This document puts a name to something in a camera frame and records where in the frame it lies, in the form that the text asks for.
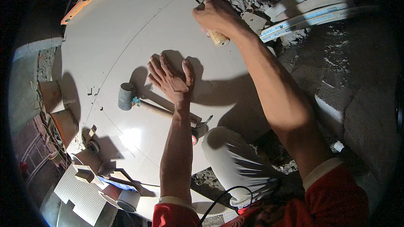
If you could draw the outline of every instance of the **white strip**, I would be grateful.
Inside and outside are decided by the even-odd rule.
[[[270,27],[262,30],[260,37],[265,37],[267,35],[270,35],[273,32],[276,32],[283,28],[288,28],[288,27],[298,24],[302,21],[306,21],[308,19],[320,16],[322,14],[329,13],[329,12],[335,12],[335,11],[347,9],[347,8],[349,8],[349,7],[346,3],[338,3],[338,4],[334,4],[334,5],[329,5],[329,6],[320,8],[320,9],[316,9],[316,10],[313,10],[310,12],[306,12],[299,16],[282,21],[276,25],[270,26]]]
[[[55,37],[25,44],[15,50],[13,56],[13,62],[15,62],[16,60],[18,60],[23,56],[26,56],[34,52],[38,52],[39,50],[58,47],[62,45],[62,41],[63,41],[62,37]]]
[[[328,22],[332,22],[332,21],[336,21],[336,20],[346,19],[346,18],[352,17],[353,15],[355,15],[359,12],[369,12],[369,11],[373,11],[376,9],[377,9],[377,6],[361,6],[361,7],[355,7],[355,8],[336,10],[336,11],[332,11],[330,13],[322,14],[319,16],[316,14],[313,14],[316,16],[313,18],[308,18],[308,19],[306,19],[303,16],[303,15],[306,15],[306,13],[305,13],[305,14],[295,17],[295,18],[301,19],[302,20],[301,22],[296,23],[294,20],[295,18],[291,18],[290,20],[283,21],[275,26],[271,26],[271,27],[263,30],[261,33],[260,39],[263,42],[267,42],[272,39],[275,39],[275,38],[278,38],[281,36],[285,36],[289,33],[292,33],[293,31],[307,28],[309,26],[314,26],[314,25],[324,24],[324,23],[328,23]]]

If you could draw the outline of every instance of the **right hand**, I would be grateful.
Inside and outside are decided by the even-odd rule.
[[[239,28],[249,29],[245,21],[223,0],[205,0],[192,9],[192,15],[202,28],[220,32],[230,39]]]

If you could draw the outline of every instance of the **rubble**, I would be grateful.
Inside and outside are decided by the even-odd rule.
[[[230,2],[233,8],[238,12],[245,12],[246,10],[264,12],[269,9],[273,4],[268,0],[226,0]]]

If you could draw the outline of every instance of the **mortar bucket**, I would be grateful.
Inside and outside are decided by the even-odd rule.
[[[62,101],[59,84],[56,81],[40,82],[39,93],[46,113],[51,113]]]
[[[51,117],[60,134],[63,146],[65,149],[67,149],[70,142],[78,133],[78,124],[76,119],[69,109],[51,113]]]

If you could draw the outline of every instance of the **wooden handle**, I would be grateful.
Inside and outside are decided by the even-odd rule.
[[[213,43],[215,44],[216,47],[223,47],[229,44],[230,42],[230,39],[228,37],[219,32],[208,30],[208,34],[210,38],[213,40]]]
[[[147,103],[143,100],[140,100],[139,106],[142,108],[145,108],[149,111],[152,111],[156,114],[159,114],[161,116],[164,116],[166,118],[172,119],[173,118],[173,113],[169,110],[157,107],[153,104]],[[194,119],[191,119],[191,126],[195,127],[196,126],[196,121]]]

